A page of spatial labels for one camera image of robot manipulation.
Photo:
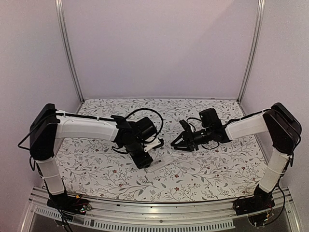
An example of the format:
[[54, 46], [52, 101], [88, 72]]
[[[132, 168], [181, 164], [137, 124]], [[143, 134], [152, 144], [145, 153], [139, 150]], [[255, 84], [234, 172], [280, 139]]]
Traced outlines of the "white AC remote control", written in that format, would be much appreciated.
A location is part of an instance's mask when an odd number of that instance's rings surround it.
[[153, 173], [174, 161], [174, 158], [171, 156], [162, 156], [160, 158], [155, 159], [149, 167], [145, 168], [147, 173]]

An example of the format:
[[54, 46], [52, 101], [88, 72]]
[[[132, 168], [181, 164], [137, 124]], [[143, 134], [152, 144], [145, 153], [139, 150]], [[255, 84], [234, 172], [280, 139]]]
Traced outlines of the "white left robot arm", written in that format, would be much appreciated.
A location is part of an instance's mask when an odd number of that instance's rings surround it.
[[153, 122], [144, 117], [139, 121], [128, 121], [127, 117], [84, 116], [59, 111], [54, 104], [47, 104], [32, 123], [29, 133], [18, 143], [29, 140], [27, 151], [36, 161], [42, 178], [53, 202], [62, 210], [72, 205], [70, 196], [65, 194], [65, 186], [59, 173], [55, 157], [56, 139], [89, 138], [112, 141], [118, 148], [125, 148], [138, 169], [147, 168], [153, 162], [151, 149], [161, 146], [158, 132]]

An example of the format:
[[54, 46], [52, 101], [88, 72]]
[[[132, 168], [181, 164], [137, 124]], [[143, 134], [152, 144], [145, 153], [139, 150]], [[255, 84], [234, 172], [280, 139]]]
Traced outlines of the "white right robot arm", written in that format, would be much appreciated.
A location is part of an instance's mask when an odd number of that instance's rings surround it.
[[254, 211], [261, 210], [268, 203], [267, 194], [278, 185], [287, 167], [293, 165], [295, 149], [301, 142], [300, 122], [280, 102], [225, 124], [213, 108], [201, 111], [199, 117], [202, 129], [197, 131], [186, 120], [180, 121], [183, 131], [171, 142], [172, 148], [197, 151], [209, 142], [225, 144], [251, 135], [258, 139], [261, 146], [269, 146], [266, 171], [249, 203]]

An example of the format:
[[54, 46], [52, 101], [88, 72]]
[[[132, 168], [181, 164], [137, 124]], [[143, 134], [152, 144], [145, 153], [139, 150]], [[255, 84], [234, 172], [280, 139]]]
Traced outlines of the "floral patterned table mat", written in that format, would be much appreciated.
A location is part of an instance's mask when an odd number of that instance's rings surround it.
[[170, 143], [188, 119], [197, 130], [202, 110], [214, 108], [223, 122], [243, 116], [231, 100], [195, 99], [92, 99], [79, 113], [109, 117], [149, 117], [161, 128], [164, 146], [151, 152], [155, 160], [171, 156], [174, 161], [153, 172], [138, 169], [129, 155], [112, 151], [113, 143], [86, 138], [67, 138], [56, 155], [66, 189], [88, 196], [147, 202], [208, 201], [253, 193], [266, 169], [254, 136], [230, 143], [210, 143], [195, 152], [174, 150]]

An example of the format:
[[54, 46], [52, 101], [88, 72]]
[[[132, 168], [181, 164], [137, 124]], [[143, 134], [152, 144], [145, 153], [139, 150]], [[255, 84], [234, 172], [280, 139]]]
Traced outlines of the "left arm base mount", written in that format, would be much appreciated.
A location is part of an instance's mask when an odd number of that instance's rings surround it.
[[47, 205], [69, 214], [85, 215], [92, 209], [89, 200], [84, 199], [82, 194], [69, 196], [66, 191], [61, 194], [52, 195], [50, 192]]

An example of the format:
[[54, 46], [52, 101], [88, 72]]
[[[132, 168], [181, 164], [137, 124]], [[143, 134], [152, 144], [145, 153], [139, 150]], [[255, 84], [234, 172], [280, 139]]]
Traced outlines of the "aluminium front rail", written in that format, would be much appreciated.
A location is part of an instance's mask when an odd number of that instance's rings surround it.
[[185, 203], [149, 203], [85, 196], [91, 210], [71, 216], [47, 205], [48, 193], [34, 187], [22, 216], [21, 232], [300, 232], [302, 226], [287, 188], [273, 192], [275, 206], [264, 226], [250, 219], [264, 211], [237, 215], [233, 199]]

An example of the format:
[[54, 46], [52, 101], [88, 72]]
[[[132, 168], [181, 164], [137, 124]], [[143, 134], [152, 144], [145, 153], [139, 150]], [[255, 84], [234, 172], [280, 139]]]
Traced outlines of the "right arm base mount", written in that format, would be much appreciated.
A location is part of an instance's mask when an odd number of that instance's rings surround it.
[[254, 190], [252, 197], [238, 197], [233, 201], [232, 208], [236, 212], [236, 215], [239, 216], [255, 213], [252, 216], [248, 216], [248, 221], [256, 228], [274, 223], [283, 213], [286, 202], [285, 194], [278, 183], [276, 187], [279, 189], [283, 197], [283, 205], [277, 216], [274, 214], [275, 202], [272, 195], [273, 191], [265, 193], [259, 188], [259, 185]]

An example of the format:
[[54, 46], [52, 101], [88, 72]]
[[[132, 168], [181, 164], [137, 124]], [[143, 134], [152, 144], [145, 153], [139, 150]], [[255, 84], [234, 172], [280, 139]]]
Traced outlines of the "right aluminium frame post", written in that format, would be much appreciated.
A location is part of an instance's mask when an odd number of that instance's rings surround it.
[[266, 3], [265, 0], [259, 0], [257, 4], [257, 14], [256, 14], [256, 19], [255, 19], [255, 24], [254, 24], [252, 43], [251, 43], [250, 52], [249, 52], [248, 60], [246, 63], [245, 71], [244, 71], [243, 80], [241, 82], [241, 86], [240, 86], [240, 90], [239, 90], [239, 94], [237, 98], [237, 101], [239, 102], [239, 104], [241, 104], [244, 99], [244, 95], [245, 95], [248, 82], [250, 79], [250, 75], [252, 72], [254, 58], [256, 55], [257, 48], [258, 48], [260, 32], [261, 32], [262, 23], [263, 23], [265, 3]]

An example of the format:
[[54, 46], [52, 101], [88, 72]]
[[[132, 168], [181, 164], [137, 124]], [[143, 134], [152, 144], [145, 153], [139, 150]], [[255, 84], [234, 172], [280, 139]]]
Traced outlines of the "aluminium frame post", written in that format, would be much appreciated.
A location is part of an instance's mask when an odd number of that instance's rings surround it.
[[244, 99], [244, 95], [245, 95], [248, 82], [250, 79], [250, 75], [252, 72], [254, 58], [256, 55], [257, 48], [258, 48], [260, 32], [261, 32], [262, 23], [263, 23], [265, 3], [266, 3], [265, 0], [259, 0], [257, 4], [257, 14], [256, 14], [256, 19], [255, 19], [255, 24], [254, 24], [252, 43], [251, 43], [250, 52], [249, 52], [248, 60], [246, 63], [245, 71], [244, 71], [243, 80], [241, 82], [241, 86], [240, 86], [240, 90], [239, 90], [239, 94], [237, 98], [237, 101], [239, 102], [239, 104], [241, 104]]
[[76, 95], [79, 101], [84, 102], [84, 95], [82, 92], [80, 81], [78, 79], [78, 75], [77, 75], [77, 71], [75, 68], [73, 55], [72, 55], [72, 51], [70, 47], [70, 41], [69, 41], [69, 36], [68, 36], [68, 31], [67, 31], [66, 21], [65, 21], [63, 1], [55, 0], [55, 5], [56, 5], [56, 14], [57, 14], [57, 19], [58, 19], [58, 24], [59, 24], [59, 29], [60, 29], [61, 40], [63, 42], [63, 48], [64, 48], [66, 60], [68, 63], [68, 68], [70, 71], [73, 86], [75, 88], [75, 92], [76, 92]]

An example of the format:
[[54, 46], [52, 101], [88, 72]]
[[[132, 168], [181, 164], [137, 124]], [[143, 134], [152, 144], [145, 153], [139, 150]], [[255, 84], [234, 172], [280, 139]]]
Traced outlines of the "left aluminium frame post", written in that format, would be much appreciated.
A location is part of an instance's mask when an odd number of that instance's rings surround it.
[[55, 0], [55, 5], [56, 5], [56, 14], [57, 14], [57, 19], [58, 19], [58, 24], [59, 24], [59, 29], [60, 29], [61, 40], [63, 42], [63, 48], [64, 48], [66, 60], [68, 63], [68, 68], [70, 71], [73, 86], [75, 88], [75, 92], [76, 92], [76, 95], [79, 101], [84, 102], [84, 95], [82, 92], [80, 81], [78, 79], [78, 75], [77, 75], [77, 71], [75, 68], [73, 55], [72, 55], [72, 51], [70, 47], [70, 41], [69, 41], [69, 36], [68, 36], [68, 31], [67, 31], [66, 21], [65, 21], [63, 1]]

